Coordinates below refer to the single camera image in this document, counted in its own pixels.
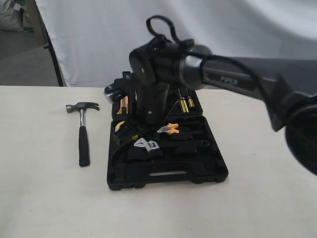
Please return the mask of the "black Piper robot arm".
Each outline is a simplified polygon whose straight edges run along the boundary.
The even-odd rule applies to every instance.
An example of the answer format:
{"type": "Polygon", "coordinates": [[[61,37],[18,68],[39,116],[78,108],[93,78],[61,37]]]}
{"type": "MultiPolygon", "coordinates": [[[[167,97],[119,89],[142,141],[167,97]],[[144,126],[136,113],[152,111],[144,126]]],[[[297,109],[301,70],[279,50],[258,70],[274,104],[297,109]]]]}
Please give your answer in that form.
{"type": "Polygon", "coordinates": [[[146,125],[165,119],[169,86],[200,90],[208,85],[262,101],[274,131],[285,130],[298,163],[317,172],[317,62],[214,55],[203,45],[145,44],[129,54],[136,81],[137,118],[146,125]]]}

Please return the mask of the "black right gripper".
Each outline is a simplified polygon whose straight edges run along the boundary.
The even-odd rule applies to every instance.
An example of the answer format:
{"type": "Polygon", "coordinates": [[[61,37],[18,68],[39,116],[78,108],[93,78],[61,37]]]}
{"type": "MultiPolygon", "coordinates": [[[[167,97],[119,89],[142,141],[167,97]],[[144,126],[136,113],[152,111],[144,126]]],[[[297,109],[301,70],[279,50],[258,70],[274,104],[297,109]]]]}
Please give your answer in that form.
{"type": "Polygon", "coordinates": [[[156,131],[158,130],[156,126],[142,125],[133,120],[114,120],[112,122],[112,150],[113,151],[117,151],[120,149],[127,150],[130,147],[133,147],[133,144],[136,142],[136,140],[134,141],[131,139],[130,137],[132,135],[131,132],[128,132],[127,134],[120,137],[118,137],[115,134],[115,126],[121,121],[126,121],[128,126],[132,129],[132,132],[139,135],[139,139],[144,138],[147,141],[149,140],[155,141],[154,139],[150,139],[150,136],[155,134],[156,131]]]}

